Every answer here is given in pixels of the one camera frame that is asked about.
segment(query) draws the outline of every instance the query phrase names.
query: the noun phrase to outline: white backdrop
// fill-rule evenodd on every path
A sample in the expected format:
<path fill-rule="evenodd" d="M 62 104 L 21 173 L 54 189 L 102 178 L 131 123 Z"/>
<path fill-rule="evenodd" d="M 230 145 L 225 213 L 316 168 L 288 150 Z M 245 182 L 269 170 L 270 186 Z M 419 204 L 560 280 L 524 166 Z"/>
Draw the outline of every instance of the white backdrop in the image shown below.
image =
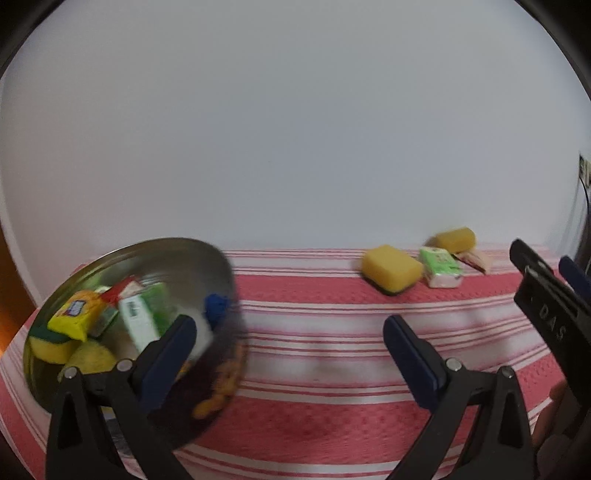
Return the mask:
<path fill-rule="evenodd" d="M 67 0 L 1 108 L 0 216 L 37 301 L 155 236 L 579 236 L 590 102 L 513 0 Z"/>

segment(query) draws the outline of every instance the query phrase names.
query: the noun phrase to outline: green soap box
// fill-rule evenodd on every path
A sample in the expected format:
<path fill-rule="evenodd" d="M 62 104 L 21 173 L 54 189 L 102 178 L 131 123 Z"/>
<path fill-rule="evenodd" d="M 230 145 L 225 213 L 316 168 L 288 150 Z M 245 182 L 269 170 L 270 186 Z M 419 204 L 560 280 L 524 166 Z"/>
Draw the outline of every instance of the green soap box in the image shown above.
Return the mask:
<path fill-rule="evenodd" d="M 425 265 L 424 275 L 429 287 L 456 288 L 462 283 L 463 270 L 447 250 L 423 247 L 418 259 Z"/>

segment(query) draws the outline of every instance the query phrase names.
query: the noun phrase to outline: sponge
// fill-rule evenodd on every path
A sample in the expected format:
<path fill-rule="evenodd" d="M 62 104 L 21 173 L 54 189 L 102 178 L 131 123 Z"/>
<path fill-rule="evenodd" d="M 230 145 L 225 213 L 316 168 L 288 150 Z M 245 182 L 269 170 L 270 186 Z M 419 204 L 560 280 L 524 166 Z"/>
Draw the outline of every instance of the sponge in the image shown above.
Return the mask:
<path fill-rule="evenodd" d="M 65 364 L 80 345 L 62 333 L 52 332 L 46 325 L 32 325 L 29 330 L 29 345 L 33 355 L 48 364 Z"/>
<path fill-rule="evenodd" d="M 382 245 L 365 252 L 361 274 L 386 295 L 395 295 L 420 280 L 423 265 L 405 252 Z"/>
<path fill-rule="evenodd" d="M 433 239 L 433 246 L 458 254 L 476 246 L 476 235 L 468 227 L 438 233 Z"/>
<path fill-rule="evenodd" d="M 61 369 L 57 380 L 61 382 L 68 367 L 78 367 L 83 374 L 99 374 L 113 370 L 116 363 L 117 359 L 107 347 L 94 340 L 88 340 L 76 349 Z"/>

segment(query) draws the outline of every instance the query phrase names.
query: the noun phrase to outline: bolt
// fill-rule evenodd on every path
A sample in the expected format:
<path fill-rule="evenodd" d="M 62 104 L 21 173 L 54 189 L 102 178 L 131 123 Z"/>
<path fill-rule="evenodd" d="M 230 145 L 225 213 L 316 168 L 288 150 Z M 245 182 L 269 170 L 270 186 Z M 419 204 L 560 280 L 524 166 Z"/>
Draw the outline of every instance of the bolt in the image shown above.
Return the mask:
<path fill-rule="evenodd" d="M 134 363 L 129 358 L 125 358 L 117 363 L 117 370 L 120 372 L 128 372 L 131 370 L 132 366 L 134 366 Z"/>
<path fill-rule="evenodd" d="M 76 376 L 77 373 L 78 373 L 78 369 L 76 367 L 68 367 L 68 368 L 66 368 L 66 371 L 64 372 L 64 377 L 66 377 L 68 379 L 72 379 Z"/>
<path fill-rule="evenodd" d="M 513 378 L 515 371 L 511 367 L 501 367 L 501 373 L 507 378 Z"/>
<path fill-rule="evenodd" d="M 445 360 L 445 366 L 448 367 L 448 369 L 452 372 L 457 372 L 463 367 L 462 362 L 460 362 L 457 358 L 448 358 Z"/>

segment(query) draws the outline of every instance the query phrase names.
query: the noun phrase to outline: metal bowl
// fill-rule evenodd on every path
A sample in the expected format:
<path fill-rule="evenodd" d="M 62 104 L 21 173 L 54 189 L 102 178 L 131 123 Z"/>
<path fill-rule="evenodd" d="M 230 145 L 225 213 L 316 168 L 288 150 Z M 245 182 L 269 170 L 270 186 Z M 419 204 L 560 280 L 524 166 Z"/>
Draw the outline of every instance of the metal bowl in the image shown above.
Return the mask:
<path fill-rule="evenodd" d="M 173 446 L 180 446 L 199 435 L 220 410 L 196 419 L 193 409 L 213 394 L 216 369 L 236 351 L 243 351 L 243 322 L 236 302 L 236 289 L 229 261 L 214 246 L 194 239 L 162 238 L 145 241 L 112 252 L 85 266 L 66 280 L 43 304 L 34 325 L 47 324 L 53 314 L 77 291 L 111 286 L 129 275 L 143 284 L 166 283 L 178 313 L 197 323 L 197 341 L 192 356 L 198 360 L 183 378 L 175 383 L 161 409 L 150 414 L 156 427 Z M 233 300 L 228 315 L 212 334 L 203 319 L 203 300 L 217 293 Z M 102 339 L 118 359 L 138 355 L 122 322 L 117 321 Z M 37 359 L 29 341 L 23 352 L 23 370 L 33 397 L 51 412 L 57 392 L 57 374 L 61 365 Z"/>

